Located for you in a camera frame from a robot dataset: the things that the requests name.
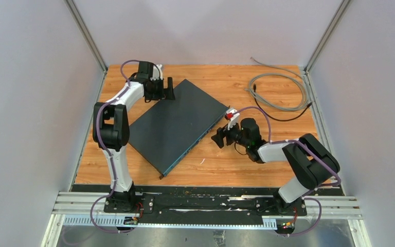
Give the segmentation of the dark blue network switch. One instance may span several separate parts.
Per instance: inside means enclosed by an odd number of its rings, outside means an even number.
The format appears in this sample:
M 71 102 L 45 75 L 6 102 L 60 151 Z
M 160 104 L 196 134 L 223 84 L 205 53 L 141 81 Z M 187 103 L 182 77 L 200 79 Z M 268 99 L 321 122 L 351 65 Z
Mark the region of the dark blue network switch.
M 185 79 L 130 125 L 129 144 L 164 178 L 224 117 L 228 106 Z

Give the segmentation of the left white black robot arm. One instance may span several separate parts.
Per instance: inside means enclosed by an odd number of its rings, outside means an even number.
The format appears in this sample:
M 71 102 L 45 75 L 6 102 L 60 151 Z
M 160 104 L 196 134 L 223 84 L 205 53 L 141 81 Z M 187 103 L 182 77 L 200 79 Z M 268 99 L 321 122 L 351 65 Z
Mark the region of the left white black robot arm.
M 165 79 L 163 65 L 138 61 L 138 70 L 125 76 L 125 83 L 116 95 L 97 102 L 93 112 L 93 140 L 102 150 L 109 168 L 109 206 L 132 212 L 137 205 L 134 182 L 129 173 L 126 146 L 130 138 L 128 110 L 141 98 L 145 102 L 174 100 L 173 79 Z

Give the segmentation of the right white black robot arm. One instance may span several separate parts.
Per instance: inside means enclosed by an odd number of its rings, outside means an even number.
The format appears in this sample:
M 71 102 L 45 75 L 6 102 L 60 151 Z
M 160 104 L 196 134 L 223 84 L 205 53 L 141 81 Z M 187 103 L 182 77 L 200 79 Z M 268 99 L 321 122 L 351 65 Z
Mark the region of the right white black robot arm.
M 307 133 L 298 139 L 266 141 L 262 138 L 259 126 L 253 118 L 245 118 L 240 123 L 229 122 L 218 128 L 211 139 L 219 148 L 229 145 L 240 145 L 253 162 L 264 164 L 276 161 L 287 161 L 294 173 L 286 184 L 273 195 L 270 206 L 280 215 L 286 215 L 294 207 L 295 202 L 312 191 L 327 186 L 326 181 L 338 176 L 340 165 L 336 158 L 312 134 Z

